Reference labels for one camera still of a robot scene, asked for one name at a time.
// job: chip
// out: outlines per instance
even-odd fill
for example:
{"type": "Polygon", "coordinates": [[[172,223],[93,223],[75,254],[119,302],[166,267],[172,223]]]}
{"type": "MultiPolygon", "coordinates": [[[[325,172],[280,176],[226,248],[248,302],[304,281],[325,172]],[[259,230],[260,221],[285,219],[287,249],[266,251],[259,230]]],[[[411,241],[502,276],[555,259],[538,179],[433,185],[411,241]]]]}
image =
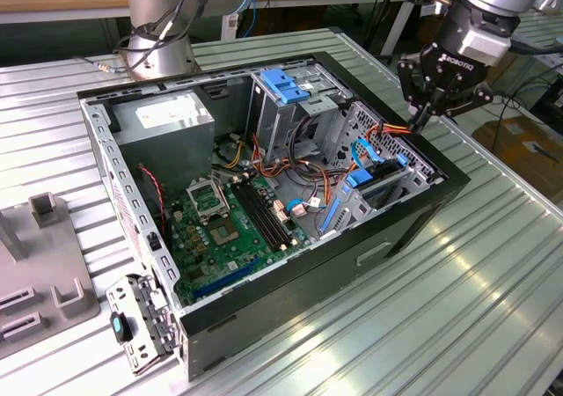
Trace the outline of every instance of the chip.
{"type": "Polygon", "coordinates": [[[203,270],[200,267],[195,268],[191,271],[188,271],[187,276],[190,278],[191,281],[197,280],[203,276],[203,270]]]}
{"type": "Polygon", "coordinates": [[[209,223],[208,231],[217,246],[231,242],[240,236],[237,226],[229,218],[220,218],[209,223]]]}

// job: table leg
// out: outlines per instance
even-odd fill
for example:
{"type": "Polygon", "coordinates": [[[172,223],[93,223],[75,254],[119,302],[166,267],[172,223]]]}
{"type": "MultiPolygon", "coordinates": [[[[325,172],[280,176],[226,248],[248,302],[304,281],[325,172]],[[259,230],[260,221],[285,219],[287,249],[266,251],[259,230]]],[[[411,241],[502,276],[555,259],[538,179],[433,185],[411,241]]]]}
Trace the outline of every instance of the table leg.
{"type": "Polygon", "coordinates": [[[382,55],[392,55],[393,50],[397,45],[398,38],[401,36],[403,30],[405,29],[406,21],[408,20],[409,16],[411,16],[413,7],[414,4],[410,2],[403,2],[401,4],[401,8],[399,9],[397,17],[395,18],[393,27],[391,28],[389,36],[387,37],[384,47],[381,50],[382,55]]]}
{"type": "Polygon", "coordinates": [[[235,40],[237,38],[238,13],[223,16],[221,24],[221,40],[235,40]]]}

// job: red cable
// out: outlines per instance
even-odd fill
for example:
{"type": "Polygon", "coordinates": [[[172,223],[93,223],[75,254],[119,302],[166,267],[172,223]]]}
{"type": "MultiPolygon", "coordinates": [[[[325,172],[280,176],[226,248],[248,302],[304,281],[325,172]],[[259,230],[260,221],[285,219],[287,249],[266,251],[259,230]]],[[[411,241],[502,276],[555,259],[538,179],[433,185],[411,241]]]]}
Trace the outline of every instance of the red cable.
{"type": "Polygon", "coordinates": [[[158,202],[160,203],[160,218],[162,219],[162,233],[163,233],[163,238],[164,238],[164,234],[165,234],[165,201],[162,197],[162,190],[160,189],[160,185],[158,184],[157,178],[155,178],[154,174],[152,174],[149,171],[149,169],[147,169],[146,167],[143,167],[142,165],[139,165],[139,170],[145,172],[146,175],[149,176],[149,179],[152,181],[152,184],[155,186],[155,189],[157,190],[158,202]]]}

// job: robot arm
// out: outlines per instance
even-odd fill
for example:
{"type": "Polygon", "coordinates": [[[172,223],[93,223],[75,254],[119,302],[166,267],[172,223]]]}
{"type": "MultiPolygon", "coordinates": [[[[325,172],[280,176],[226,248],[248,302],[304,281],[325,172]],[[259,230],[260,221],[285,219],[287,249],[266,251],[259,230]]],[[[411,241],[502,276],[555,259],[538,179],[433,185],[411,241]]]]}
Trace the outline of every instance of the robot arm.
{"type": "Polygon", "coordinates": [[[133,33],[128,71],[150,79],[194,69],[187,31],[194,19],[242,11],[252,0],[128,0],[133,33]]]}
{"type": "Polygon", "coordinates": [[[398,61],[414,133],[433,115],[454,117],[492,101],[486,84],[488,69],[513,47],[511,36],[520,22],[518,15],[534,1],[452,1],[434,41],[419,55],[398,61]],[[421,73],[418,82],[413,74],[416,70],[421,73]]]}

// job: robotiq logo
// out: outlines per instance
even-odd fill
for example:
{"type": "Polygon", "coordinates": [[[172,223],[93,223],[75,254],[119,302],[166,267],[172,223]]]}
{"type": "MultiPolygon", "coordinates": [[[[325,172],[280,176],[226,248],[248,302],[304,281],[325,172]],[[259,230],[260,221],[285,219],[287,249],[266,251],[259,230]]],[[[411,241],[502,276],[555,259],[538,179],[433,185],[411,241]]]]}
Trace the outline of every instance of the robotiq logo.
{"type": "Polygon", "coordinates": [[[468,62],[462,62],[461,60],[456,59],[455,57],[451,57],[450,55],[442,54],[442,57],[438,59],[438,62],[448,62],[451,64],[456,64],[464,69],[472,71],[475,67],[468,62]]]}

